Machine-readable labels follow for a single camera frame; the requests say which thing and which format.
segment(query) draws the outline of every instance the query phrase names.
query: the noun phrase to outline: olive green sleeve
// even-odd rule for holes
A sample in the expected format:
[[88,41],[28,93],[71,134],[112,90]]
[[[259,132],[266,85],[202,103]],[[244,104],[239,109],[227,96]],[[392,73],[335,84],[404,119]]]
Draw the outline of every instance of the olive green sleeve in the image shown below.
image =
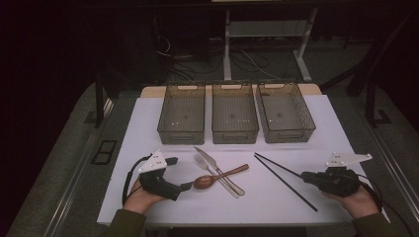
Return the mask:
[[139,237],[144,226],[145,215],[120,209],[109,228],[101,237]]
[[381,213],[372,214],[353,221],[360,237],[397,237],[395,229]]

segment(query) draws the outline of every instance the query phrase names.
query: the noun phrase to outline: white tabletop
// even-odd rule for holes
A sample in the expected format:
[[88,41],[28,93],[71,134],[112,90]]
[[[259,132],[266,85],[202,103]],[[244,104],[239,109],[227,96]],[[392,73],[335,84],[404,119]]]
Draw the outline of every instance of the white tabletop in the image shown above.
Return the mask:
[[[148,226],[308,226],[349,222],[351,217],[341,205],[324,197],[317,187],[270,165],[318,209],[314,211],[253,157],[254,152],[258,152],[301,173],[324,172],[325,162],[333,152],[353,153],[328,98],[321,95],[304,98],[316,124],[316,130],[308,142],[267,144],[261,127],[257,142],[252,145],[212,143],[211,99],[207,98],[206,142],[199,147],[211,155],[224,172],[248,164],[249,170],[230,177],[246,194],[234,198],[220,183],[204,191],[191,188],[182,192],[177,201],[165,200],[149,209]],[[196,151],[192,145],[161,144],[157,124],[162,104],[162,98],[137,100],[98,217],[99,223],[109,224],[115,212],[122,207],[126,173],[132,165],[158,149],[166,158],[179,158],[177,165],[167,168],[164,175],[166,181],[180,185],[207,174],[196,164]],[[348,168],[365,175],[360,164]]]

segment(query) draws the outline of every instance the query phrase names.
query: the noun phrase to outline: fork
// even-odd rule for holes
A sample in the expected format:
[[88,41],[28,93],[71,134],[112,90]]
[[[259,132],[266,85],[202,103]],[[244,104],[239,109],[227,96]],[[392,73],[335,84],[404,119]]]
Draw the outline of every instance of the fork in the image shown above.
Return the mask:
[[[198,163],[198,166],[203,169],[206,170],[208,172],[210,172],[213,176],[216,175],[216,173],[214,173],[212,170],[210,170],[209,165],[207,164],[207,162],[204,160],[203,157],[201,157],[199,154],[194,155],[195,160]],[[235,198],[238,198],[238,193],[235,192],[235,190],[233,190],[223,179],[219,179],[218,180]]]

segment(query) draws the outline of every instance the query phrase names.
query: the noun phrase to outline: silver knife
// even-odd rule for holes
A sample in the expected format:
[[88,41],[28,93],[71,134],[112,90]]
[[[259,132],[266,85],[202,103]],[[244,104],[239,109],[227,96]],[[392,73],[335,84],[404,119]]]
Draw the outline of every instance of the silver knife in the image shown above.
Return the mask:
[[[205,151],[203,151],[202,149],[194,146],[195,149],[198,151],[198,153],[200,153],[200,155],[216,170],[217,173],[219,174],[223,174],[222,171],[218,168],[218,166],[216,166],[216,161],[210,157]],[[230,181],[230,179],[228,179],[227,177],[223,178],[229,186],[231,186],[232,189],[234,189],[240,196],[244,196],[244,190],[240,189],[240,187],[238,187],[236,184],[234,184],[232,181]]]

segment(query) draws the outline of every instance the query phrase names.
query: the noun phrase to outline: brown spoon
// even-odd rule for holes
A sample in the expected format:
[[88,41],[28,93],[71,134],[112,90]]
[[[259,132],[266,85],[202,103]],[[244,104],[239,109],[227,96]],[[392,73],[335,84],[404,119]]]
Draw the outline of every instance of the brown spoon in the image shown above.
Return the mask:
[[194,180],[194,187],[197,190],[205,190],[205,189],[211,187],[212,184],[215,183],[215,181],[217,181],[218,179],[221,179],[222,177],[229,176],[229,175],[232,175],[232,174],[235,174],[235,173],[242,172],[242,171],[247,170],[247,169],[249,169],[249,166],[247,164],[245,164],[245,165],[242,165],[238,168],[235,168],[234,170],[230,170],[226,173],[223,173],[222,175],[200,176],[199,178]]

